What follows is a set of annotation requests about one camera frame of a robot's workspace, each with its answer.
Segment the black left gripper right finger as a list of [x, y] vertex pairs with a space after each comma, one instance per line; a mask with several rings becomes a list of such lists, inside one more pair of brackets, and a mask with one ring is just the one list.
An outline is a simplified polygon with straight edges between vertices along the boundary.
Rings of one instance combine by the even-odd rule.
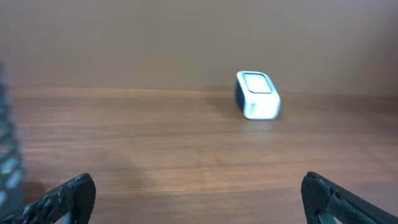
[[340, 221], [344, 224], [395, 224], [397, 217], [363, 200], [316, 172], [301, 183], [301, 196], [308, 224]]

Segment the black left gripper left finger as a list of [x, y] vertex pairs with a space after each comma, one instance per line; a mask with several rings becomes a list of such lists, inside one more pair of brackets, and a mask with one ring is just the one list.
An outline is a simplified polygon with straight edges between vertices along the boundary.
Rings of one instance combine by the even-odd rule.
[[80, 174], [41, 198], [1, 217], [1, 224], [88, 224], [96, 187], [88, 173]]

